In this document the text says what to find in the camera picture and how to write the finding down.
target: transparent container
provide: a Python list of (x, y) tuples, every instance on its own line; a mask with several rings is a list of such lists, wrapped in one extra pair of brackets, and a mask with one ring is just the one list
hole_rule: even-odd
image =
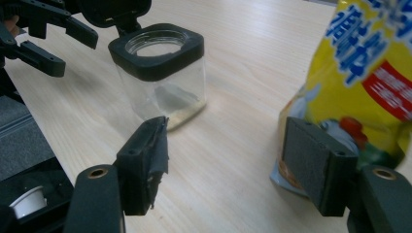
[(109, 46), (124, 90), (142, 119), (166, 116), (172, 130), (206, 104), (203, 38), (156, 24)]

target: yellow bag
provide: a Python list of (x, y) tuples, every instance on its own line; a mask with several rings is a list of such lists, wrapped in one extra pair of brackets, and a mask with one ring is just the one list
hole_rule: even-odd
[(396, 167), (412, 130), (412, 0), (340, 1), (306, 84), (280, 114), (280, 145), (288, 116), (319, 125), (359, 155), (358, 168)]

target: wooden table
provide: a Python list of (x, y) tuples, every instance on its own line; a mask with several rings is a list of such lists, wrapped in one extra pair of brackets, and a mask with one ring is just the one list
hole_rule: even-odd
[[(322, 217), (269, 180), (278, 114), (304, 83), (333, 11), (302, 0), (153, 1), (143, 27), (169, 22), (205, 37), (208, 100), (168, 134), (169, 174), (155, 208), (128, 216), (127, 232), (347, 232), (346, 217)], [(142, 122), (108, 53), (117, 31), (96, 30), (96, 50), (55, 27), (34, 40), (67, 62), (62, 79), (19, 60), (6, 66), (72, 182), (85, 168), (112, 164)], [(409, 179), (411, 166), (400, 168)]]

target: open lid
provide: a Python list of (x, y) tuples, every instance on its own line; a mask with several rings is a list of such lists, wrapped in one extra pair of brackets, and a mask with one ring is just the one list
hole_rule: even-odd
[(127, 34), (140, 29), (136, 18), (149, 11), (152, 0), (77, 0), (77, 3), (94, 26), (116, 26), (120, 34)]

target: bolt hole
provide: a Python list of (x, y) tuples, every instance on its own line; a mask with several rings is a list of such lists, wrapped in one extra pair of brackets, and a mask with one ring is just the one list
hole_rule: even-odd
[(101, 178), (101, 177), (104, 177), (107, 173), (108, 173), (108, 170), (107, 170), (107, 169), (98, 168), (98, 169), (90, 172), (90, 173), (88, 174), (88, 178), (89, 178), (89, 179)]
[(375, 168), (373, 169), (373, 173), (385, 180), (389, 180), (389, 181), (394, 181), (396, 180), (396, 175), (390, 171), (387, 171), (385, 169), (381, 169), (381, 168)]

